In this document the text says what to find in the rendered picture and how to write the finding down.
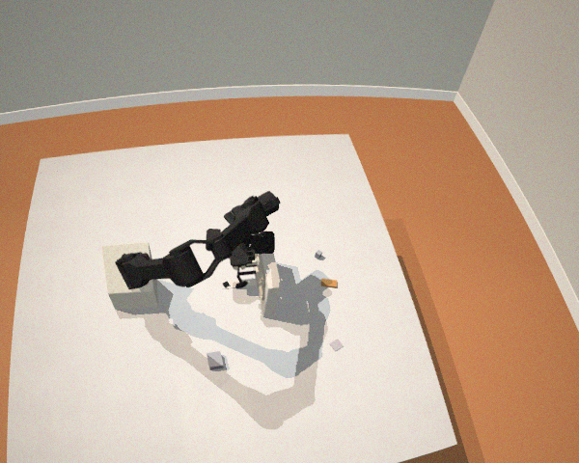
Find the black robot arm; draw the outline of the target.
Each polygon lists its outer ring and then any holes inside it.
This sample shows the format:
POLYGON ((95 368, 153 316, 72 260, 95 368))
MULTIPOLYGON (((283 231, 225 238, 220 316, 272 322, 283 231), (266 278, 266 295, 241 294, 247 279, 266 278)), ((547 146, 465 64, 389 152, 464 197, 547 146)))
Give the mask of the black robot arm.
POLYGON ((250 196, 224 215, 230 225, 210 239, 188 240, 162 259, 151 259, 147 253, 123 254, 116 260, 117 268, 128 289, 136 289, 153 279, 170 279, 176 286, 192 287, 211 277, 219 262, 228 258, 232 267, 251 264, 256 259, 255 250, 248 246, 246 237, 266 230, 266 216, 277 211, 279 204, 279 198, 270 191, 250 196), (208 244, 214 257, 205 273, 190 247, 193 244, 208 244))

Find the orange rectangular block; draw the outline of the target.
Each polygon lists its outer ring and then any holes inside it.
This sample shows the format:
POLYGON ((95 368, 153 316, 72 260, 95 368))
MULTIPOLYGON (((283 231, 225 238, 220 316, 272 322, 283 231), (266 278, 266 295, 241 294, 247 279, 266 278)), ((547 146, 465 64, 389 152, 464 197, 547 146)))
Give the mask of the orange rectangular block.
POLYGON ((332 280, 332 279, 322 279, 321 280, 321 285, 322 286, 328 286, 328 287, 337 287, 337 280, 332 280))

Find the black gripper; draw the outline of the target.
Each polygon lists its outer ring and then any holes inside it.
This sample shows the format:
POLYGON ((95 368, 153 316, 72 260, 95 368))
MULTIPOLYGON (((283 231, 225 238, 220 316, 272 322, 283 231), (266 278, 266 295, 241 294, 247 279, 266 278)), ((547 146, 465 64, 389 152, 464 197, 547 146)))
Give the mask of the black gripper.
MULTIPOLYGON (((208 229, 207 240, 219 234, 221 229, 208 229)), ((255 254, 273 254, 275 250, 275 234, 273 231, 262 231, 246 237, 248 246, 255 250, 255 254)))

